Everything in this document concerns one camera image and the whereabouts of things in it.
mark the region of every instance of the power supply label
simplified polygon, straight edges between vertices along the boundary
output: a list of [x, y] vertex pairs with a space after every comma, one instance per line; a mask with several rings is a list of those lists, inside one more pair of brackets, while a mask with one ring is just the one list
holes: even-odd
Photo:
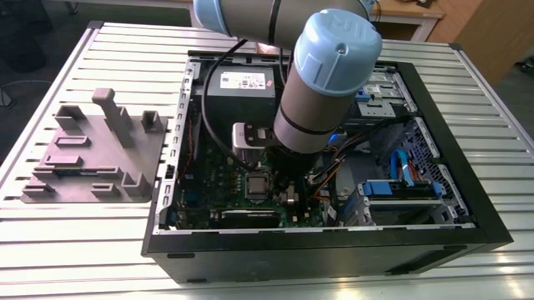
[[265, 73], [223, 72], [221, 75], [222, 89], [266, 89]]

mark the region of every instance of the gray carpet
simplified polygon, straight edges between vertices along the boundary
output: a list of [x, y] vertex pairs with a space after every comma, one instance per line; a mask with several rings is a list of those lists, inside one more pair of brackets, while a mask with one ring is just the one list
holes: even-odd
[[[71, 16], [62, 2], [47, 1], [46, 10], [54, 23], [54, 31], [39, 36], [38, 40], [47, 55], [49, 64], [33, 73], [19, 74], [11, 71], [0, 61], [0, 85], [30, 79], [54, 81], [91, 20], [191, 26], [189, 11], [185, 9], [81, 3], [78, 15]], [[49, 85], [42, 83], [21, 84], [6, 88], [10, 96], [17, 99], [17, 106], [11, 110], [0, 109], [0, 163], [9, 155], [47, 89]], [[529, 134], [534, 135], [534, 118], [532, 118], [534, 76], [521, 73], [520, 68], [515, 67], [496, 86], [496, 91], [505, 99]]]

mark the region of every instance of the black band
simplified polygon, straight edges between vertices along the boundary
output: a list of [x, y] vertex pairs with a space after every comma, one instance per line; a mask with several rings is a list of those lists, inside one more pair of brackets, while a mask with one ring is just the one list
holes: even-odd
[[282, 0], [273, 0], [273, 8], [270, 10], [270, 23], [269, 23], [269, 44], [273, 45], [276, 43], [276, 32], [277, 32], [277, 20], [278, 20], [278, 11], [281, 9]]
[[304, 133], [308, 133], [308, 134], [313, 134], [314, 136], [324, 136], [325, 134], [329, 134], [329, 133], [332, 133], [332, 132], [336, 130], [336, 127], [337, 127], [337, 126], [336, 126], [333, 129], [324, 130], [324, 131], [308, 129], [308, 128], [302, 127], [298, 123], [296, 123], [296, 122], [292, 121], [290, 117], [288, 116], [288, 114], [286, 114], [286, 112], [285, 112], [285, 109], [282, 108], [282, 105], [281, 105], [281, 108], [280, 108], [280, 109], [281, 109], [282, 116], [284, 116], [284, 118], [286, 119], [286, 122], [288, 122], [298, 131], [302, 131]]

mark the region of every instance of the aluminum extrusion table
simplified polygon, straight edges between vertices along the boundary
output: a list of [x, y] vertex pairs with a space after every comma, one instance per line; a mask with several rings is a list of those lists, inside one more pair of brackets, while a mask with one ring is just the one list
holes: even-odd
[[[420, 275], [181, 284], [141, 256], [150, 203], [25, 204], [19, 198], [62, 104], [101, 112], [114, 88], [130, 115], [173, 117], [191, 49], [236, 39], [205, 29], [93, 22], [0, 168], [0, 296], [151, 299], [512, 299], [534, 295], [533, 141], [462, 51], [386, 41], [382, 60], [416, 65], [516, 242]], [[242, 51], [254, 52], [246, 44]]]

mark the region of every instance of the white label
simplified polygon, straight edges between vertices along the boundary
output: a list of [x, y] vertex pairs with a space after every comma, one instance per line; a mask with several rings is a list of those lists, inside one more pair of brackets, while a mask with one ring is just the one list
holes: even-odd
[[222, 89], [266, 89], [265, 73], [223, 72], [221, 75]]
[[333, 209], [332, 206], [329, 206], [329, 216], [333, 217], [333, 219], [336, 219], [336, 217], [338, 216], [338, 212], [336, 211], [336, 209]]
[[376, 86], [376, 85], [373, 85], [373, 86], [368, 85], [366, 91], [368, 91], [368, 93], [381, 93], [381, 90], [380, 90], [378, 86]]

